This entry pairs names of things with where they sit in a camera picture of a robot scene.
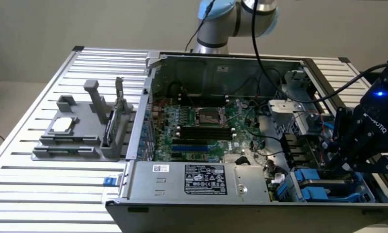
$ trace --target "blue pcie slot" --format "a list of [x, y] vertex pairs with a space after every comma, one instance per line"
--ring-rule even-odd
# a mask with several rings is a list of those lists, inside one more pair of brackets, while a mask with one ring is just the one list
[[172, 151], [208, 151], [208, 146], [190, 146], [190, 145], [178, 145], [172, 146]]

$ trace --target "metal frame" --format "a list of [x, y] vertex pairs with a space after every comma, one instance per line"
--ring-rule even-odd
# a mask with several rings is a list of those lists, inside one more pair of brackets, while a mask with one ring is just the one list
[[[84, 48], [69, 54], [0, 147], [0, 232], [120, 232], [101, 199], [118, 192], [117, 187], [102, 187], [102, 179], [121, 174], [124, 158], [116, 163], [38, 162], [30, 161], [28, 153], [56, 114], [54, 100], [60, 94], [86, 100], [80, 90], [85, 78], [98, 80], [100, 94], [110, 101], [113, 80], [116, 76], [125, 77], [124, 90], [129, 90], [125, 97], [137, 109], [148, 76], [146, 55], [146, 51], [104, 48]], [[310, 59], [334, 89], [355, 76], [352, 65], [337, 58]], [[365, 80], [357, 81], [338, 95], [348, 107], [359, 102], [365, 84]]]

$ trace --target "warning label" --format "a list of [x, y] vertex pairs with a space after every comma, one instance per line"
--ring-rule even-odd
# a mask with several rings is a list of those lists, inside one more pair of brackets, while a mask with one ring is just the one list
[[190, 195], [226, 195], [224, 166], [185, 165], [184, 191]]

